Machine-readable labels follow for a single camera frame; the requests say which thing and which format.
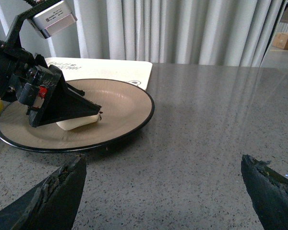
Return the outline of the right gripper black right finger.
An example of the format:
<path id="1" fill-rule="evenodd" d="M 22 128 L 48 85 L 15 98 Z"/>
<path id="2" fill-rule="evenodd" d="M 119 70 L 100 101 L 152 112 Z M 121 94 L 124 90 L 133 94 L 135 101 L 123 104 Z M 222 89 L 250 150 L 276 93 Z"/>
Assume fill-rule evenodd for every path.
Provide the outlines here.
<path id="1" fill-rule="evenodd" d="M 288 230 L 288 179 L 258 161 L 243 155 L 241 173 L 253 208 L 265 230 Z"/>

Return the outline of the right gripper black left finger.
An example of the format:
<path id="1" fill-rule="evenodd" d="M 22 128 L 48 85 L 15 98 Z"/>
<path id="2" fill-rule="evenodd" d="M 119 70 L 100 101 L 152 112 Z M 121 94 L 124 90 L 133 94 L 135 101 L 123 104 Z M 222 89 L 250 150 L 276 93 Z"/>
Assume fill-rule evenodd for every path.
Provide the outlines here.
<path id="1" fill-rule="evenodd" d="M 86 161 L 78 155 L 0 211 L 0 230 L 70 230 L 81 202 Z"/>

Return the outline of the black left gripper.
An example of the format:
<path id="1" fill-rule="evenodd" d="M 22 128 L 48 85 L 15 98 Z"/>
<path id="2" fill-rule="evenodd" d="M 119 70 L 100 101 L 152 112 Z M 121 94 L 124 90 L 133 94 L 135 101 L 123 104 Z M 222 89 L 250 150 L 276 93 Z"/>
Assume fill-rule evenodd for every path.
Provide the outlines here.
<path id="1" fill-rule="evenodd" d="M 6 102 L 28 106 L 29 125 L 43 126 L 68 119 L 97 115 L 101 106 L 84 98 L 85 92 L 65 81 L 62 71 L 48 66 L 40 54 L 32 63 L 15 68 L 1 96 Z"/>

